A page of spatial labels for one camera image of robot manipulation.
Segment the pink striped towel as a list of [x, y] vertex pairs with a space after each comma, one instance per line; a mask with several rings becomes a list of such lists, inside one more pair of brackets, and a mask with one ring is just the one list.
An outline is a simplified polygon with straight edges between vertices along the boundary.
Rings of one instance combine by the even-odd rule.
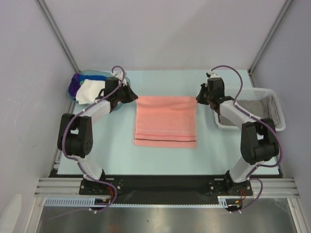
[[197, 100], [189, 96], [141, 96], [136, 100], [136, 146], [197, 147]]

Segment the grey terry towel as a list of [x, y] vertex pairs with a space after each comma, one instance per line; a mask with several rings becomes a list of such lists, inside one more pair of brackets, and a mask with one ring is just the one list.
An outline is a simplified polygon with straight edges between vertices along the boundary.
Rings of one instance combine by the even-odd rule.
[[272, 96], [264, 97], [260, 100], [237, 100], [237, 103], [259, 117], [259, 119], [270, 118], [275, 126], [278, 124], [278, 117], [274, 109], [274, 98]]

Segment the white towel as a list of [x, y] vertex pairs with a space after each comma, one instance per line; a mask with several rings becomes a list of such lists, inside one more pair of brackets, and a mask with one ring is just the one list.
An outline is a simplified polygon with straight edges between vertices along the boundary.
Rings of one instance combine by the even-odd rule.
[[80, 105], [92, 104], [99, 92], [105, 88], [105, 81], [85, 79], [76, 94], [76, 101]]

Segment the white perforated plastic basket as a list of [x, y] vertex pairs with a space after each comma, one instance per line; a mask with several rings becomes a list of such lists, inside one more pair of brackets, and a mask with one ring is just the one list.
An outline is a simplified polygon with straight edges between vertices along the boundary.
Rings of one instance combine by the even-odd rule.
[[[225, 95], [235, 97], [238, 90], [239, 90], [238, 88], [225, 88]], [[237, 100], [260, 100], [267, 96], [272, 96], [274, 98], [274, 109], [278, 117], [278, 124], [275, 126], [276, 131], [277, 132], [283, 131], [286, 128], [285, 116], [282, 111], [282, 107], [279, 102], [279, 99], [273, 90], [266, 89], [266, 88], [244, 88], [243, 87]], [[237, 126], [234, 126], [230, 120], [228, 120], [227, 118], [223, 116], [220, 116], [221, 121], [219, 122], [218, 115], [215, 112], [214, 112], [214, 118], [215, 118], [215, 123], [220, 130], [231, 130], [231, 131], [238, 130]]]

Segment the blue towel in tray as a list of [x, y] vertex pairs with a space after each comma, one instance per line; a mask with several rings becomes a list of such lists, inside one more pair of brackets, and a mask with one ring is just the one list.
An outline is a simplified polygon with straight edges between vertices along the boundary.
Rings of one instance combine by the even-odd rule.
[[79, 82], [83, 82], [84, 80], [94, 80], [94, 81], [105, 81], [106, 80], [106, 76], [102, 76], [102, 75], [83, 75], [80, 74], [79, 75]]

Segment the purple towel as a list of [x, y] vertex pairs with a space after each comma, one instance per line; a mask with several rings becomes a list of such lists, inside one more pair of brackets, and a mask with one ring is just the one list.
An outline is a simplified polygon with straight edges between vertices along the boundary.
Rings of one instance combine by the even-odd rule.
[[71, 82], [68, 87], [68, 94], [75, 98], [78, 90], [80, 89], [80, 81], [79, 81], [79, 74], [75, 73], [71, 79]]

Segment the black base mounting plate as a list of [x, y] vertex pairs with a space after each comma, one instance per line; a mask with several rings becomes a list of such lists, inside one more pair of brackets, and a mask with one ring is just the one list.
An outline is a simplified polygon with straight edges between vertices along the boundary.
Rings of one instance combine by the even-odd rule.
[[116, 191], [116, 204], [201, 205], [215, 204], [218, 197], [251, 197], [258, 181], [233, 184], [226, 175], [104, 175], [100, 182], [81, 175], [52, 171], [42, 190], [51, 196], [95, 197]]

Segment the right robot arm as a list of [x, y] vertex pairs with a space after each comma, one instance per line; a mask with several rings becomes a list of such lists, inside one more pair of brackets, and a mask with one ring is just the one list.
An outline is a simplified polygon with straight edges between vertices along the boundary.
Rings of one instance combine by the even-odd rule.
[[260, 119], [241, 107], [231, 96], [225, 95], [222, 78], [208, 78], [201, 84], [196, 97], [199, 104], [208, 105], [218, 116], [224, 116], [241, 130], [241, 158], [226, 172], [223, 191], [235, 195], [244, 187], [258, 167], [276, 167], [266, 164], [272, 158], [281, 156], [279, 139], [274, 121], [270, 118]]

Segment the translucent blue towel tray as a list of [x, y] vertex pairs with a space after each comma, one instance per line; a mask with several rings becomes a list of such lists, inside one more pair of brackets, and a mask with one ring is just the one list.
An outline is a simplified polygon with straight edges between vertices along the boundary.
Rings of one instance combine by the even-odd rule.
[[[120, 67], [116, 67], [114, 68], [114, 71], [123, 71], [125, 72], [124, 70], [122, 70]], [[104, 72], [104, 71], [96, 71], [96, 70], [85, 70], [85, 71], [81, 71], [79, 72], [78, 74], [83, 74], [83, 75], [102, 75], [102, 76], [106, 76], [107, 78], [108, 77], [113, 77], [112, 76], [112, 72]], [[72, 98], [69, 94], [68, 94], [68, 91], [67, 91], [67, 97], [72, 100], [74, 103], [78, 104], [78, 102], [76, 101], [76, 98]], [[92, 103], [92, 104], [84, 104], [84, 105], [80, 105], [78, 104], [80, 107], [81, 107], [81, 111], [83, 112], [89, 112], [91, 109], [94, 109], [95, 108], [95, 105], [98, 105], [100, 103], [103, 103], [105, 102], [106, 100], [105, 99], [102, 99], [102, 100], [96, 100]], [[119, 103], [118, 104], [118, 107], [115, 109], [115, 110], [118, 110], [120, 109], [120, 107], [122, 106], [123, 104], [122, 103]]]

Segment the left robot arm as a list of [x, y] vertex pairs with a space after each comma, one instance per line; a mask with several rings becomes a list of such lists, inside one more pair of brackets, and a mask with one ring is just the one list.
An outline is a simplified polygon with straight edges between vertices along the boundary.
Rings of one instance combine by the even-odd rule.
[[64, 156], [74, 161], [83, 174], [80, 195], [104, 195], [113, 192], [104, 170], [90, 157], [93, 148], [93, 124], [118, 108], [120, 104], [138, 99], [128, 78], [108, 77], [105, 87], [95, 101], [77, 114], [63, 114], [58, 133], [57, 147]]

